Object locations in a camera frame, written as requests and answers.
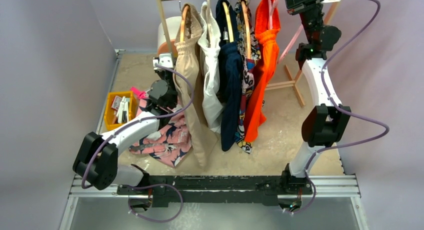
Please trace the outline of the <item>pink shark print shorts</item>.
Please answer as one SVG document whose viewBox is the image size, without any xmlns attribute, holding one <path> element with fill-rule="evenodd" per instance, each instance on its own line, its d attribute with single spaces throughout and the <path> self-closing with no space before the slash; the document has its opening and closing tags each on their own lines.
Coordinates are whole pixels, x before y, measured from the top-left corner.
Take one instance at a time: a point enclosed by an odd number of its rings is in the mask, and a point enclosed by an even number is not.
<svg viewBox="0 0 424 230">
<path fill-rule="evenodd" d="M 133 154 L 149 155 L 175 168 L 192 148 L 191 135 L 183 112 L 172 116 L 165 126 L 129 147 Z"/>
</svg>

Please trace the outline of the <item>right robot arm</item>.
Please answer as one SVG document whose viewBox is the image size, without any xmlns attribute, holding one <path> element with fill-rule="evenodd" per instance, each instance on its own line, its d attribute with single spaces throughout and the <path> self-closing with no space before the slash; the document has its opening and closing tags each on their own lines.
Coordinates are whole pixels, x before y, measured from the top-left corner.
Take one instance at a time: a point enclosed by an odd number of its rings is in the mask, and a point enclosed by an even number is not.
<svg viewBox="0 0 424 230">
<path fill-rule="evenodd" d="M 308 168 L 318 158 L 318 152 L 339 142 L 347 127 L 351 109 L 338 98 L 328 68 L 327 52 L 341 38 L 341 31 L 324 21 L 323 6 L 341 0 L 285 0 L 287 12 L 299 15 L 307 42 L 300 43 L 295 59 L 306 77 L 314 107 L 301 127 L 302 145 L 282 173 L 280 186 L 288 194 L 308 187 Z"/>
</svg>

